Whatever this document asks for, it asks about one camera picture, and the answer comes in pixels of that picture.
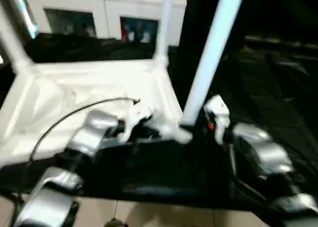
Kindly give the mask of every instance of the white pole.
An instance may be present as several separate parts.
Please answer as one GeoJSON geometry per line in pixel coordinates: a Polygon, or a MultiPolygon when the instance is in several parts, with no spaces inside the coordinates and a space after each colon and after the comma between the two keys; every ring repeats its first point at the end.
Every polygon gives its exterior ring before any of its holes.
{"type": "Polygon", "coordinates": [[[159,31],[157,35],[157,45],[155,58],[167,59],[168,56],[168,30],[171,13],[173,8],[173,0],[164,0],[162,7],[162,17],[159,22],[159,31]]]}
{"type": "Polygon", "coordinates": [[[188,96],[182,124],[194,125],[202,108],[242,0],[219,0],[201,61],[188,96]]]}
{"type": "Polygon", "coordinates": [[[0,3],[0,41],[12,62],[15,73],[18,73],[31,60],[27,56],[9,18],[0,3]]]}

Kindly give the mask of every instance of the tiled floor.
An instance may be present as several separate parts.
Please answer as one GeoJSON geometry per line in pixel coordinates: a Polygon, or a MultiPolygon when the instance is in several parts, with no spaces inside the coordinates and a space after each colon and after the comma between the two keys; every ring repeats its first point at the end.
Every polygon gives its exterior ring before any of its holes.
{"type": "MultiPolygon", "coordinates": [[[[103,227],[113,217],[116,202],[80,198],[74,227],[103,227]]],[[[7,227],[12,203],[0,198],[0,227],[7,227]]],[[[212,211],[183,206],[119,201],[115,217],[129,227],[266,227],[249,212],[212,211]]]]}

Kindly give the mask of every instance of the black cable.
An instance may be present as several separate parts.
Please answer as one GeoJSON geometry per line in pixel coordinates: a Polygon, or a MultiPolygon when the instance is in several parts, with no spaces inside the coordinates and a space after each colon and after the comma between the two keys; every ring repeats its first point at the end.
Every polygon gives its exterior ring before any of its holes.
{"type": "Polygon", "coordinates": [[[266,203],[267,201],[266,198],[262,194],[260,194],[258,191],[256,191],[253,187],[248,185],[246,182],[238,179],[237,177],[234,177],[233,180],[239,185],[241,185],[241,187],[244,187],[245,190],[249,191],[250,193],[253,193],[253,195],[257,197],[261,203],[263,204],[266,203]]]}
{"type": "Polygon", "coordinates": [[[27,179],[27,175],[28,175],[28,171],[30,169],[30,166],[32,165],[32,163],[34,162],[34,156],[36,154],[36,151],[38,150],[41,142],[47,137],[47,135],[58,125],[60,124],[61,122],[63,122],[65,119],[67,119],[68,117],[72,116],[73,114],[77,113],[77,112],[80,112],[84,109],[87,109],[87,108],[90,108],[94,105],[97,105],[97,104],[101,104],[101,103],[106,103],[106,102],[111,102],[111,101],[116,101],[116,100],[128,100],[128,101],[133,101],[134,104],[138,103],[139,100],[136,100],[136,99],[133,99],[133,98],[128,98],[128,97],[117,97],[117,98],[112,98],[112,99],[104,99],[104,100],[100,100],[100,101],[97,101],[97,102],[94,102],[92,104],[88,104],[88,105],[85,105],[81,108],[78,108],[70,113],[68,113],[67,115],[63,116],[61,119],[59,119],[57,122],[55,122],[41,137],[40,139],[38,140],[38,142],[36,143],[36,145],[34,146],[30,156],[29,156],[29,160],[24,168],[24,171],[22,173],[22,178],[21,178],[21,182],[20,182],[20,187],[18,188],[17,190],[17,194],[18,196],[16,197],[16,199],[14,197],[12,197],[12,195],[10,195],[10,200],[13,201],[14,203],[14,210],[12,212],[12,217],[11,217],[11,223],[10,223],[10,226],[12,226],[14,224],[14,221],[17,217],[17,214],[19,213],[19,209],[21,207],[21,205],[24,203],[23,201],[23,198],[22,198],[22,192],[25,188],[25,182],[26,182],[26,179],[27,179]]]}

